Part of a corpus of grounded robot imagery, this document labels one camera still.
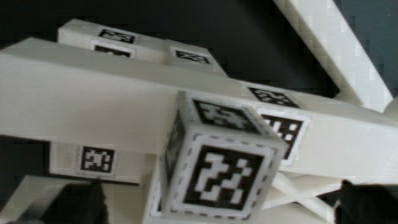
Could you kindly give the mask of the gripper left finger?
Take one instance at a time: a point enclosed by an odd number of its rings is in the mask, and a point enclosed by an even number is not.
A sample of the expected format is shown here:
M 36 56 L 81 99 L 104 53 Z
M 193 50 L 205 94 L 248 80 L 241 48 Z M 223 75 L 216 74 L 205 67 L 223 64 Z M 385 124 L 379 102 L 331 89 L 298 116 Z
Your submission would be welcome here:
M 111 224 L 102 183 L 68 184 L 47 212 L 45 224 Z

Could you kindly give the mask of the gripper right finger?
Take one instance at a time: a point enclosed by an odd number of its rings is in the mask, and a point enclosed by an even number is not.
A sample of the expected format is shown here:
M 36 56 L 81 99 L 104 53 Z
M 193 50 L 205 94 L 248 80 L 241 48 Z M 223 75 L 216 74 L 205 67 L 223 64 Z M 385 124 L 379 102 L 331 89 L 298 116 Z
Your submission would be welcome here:
M 398 185 L 346 181 L 337 207 L 337 224 L 398 224 Z

